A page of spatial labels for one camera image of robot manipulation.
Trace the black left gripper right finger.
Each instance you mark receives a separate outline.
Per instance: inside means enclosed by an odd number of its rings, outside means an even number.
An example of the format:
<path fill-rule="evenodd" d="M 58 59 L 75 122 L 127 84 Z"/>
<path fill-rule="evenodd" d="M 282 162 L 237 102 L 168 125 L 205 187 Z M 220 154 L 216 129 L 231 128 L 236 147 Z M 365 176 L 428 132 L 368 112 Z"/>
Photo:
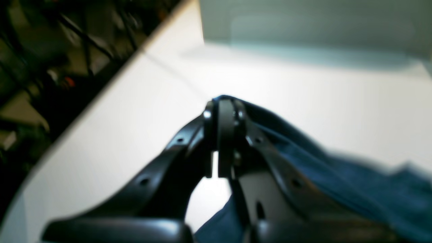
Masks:
<path fill-rule="evenodd" d="M 217 104 L 218 175 L 234 183 L 246 243 L 397 243 L 390 227 L 324 195 L 233 99 Z"/>

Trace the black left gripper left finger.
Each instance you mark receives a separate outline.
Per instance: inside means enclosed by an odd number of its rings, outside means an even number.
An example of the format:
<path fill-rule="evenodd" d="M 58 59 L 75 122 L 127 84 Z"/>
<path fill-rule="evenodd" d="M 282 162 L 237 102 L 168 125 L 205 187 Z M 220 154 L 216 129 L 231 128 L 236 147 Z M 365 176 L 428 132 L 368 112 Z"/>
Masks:
<path fill-rule="evenodd" d="M 193 190 L 212 176 L 214 103 L 100 205 L 47 224 L 47 243 L 192 243 L 185 216 Z"/>

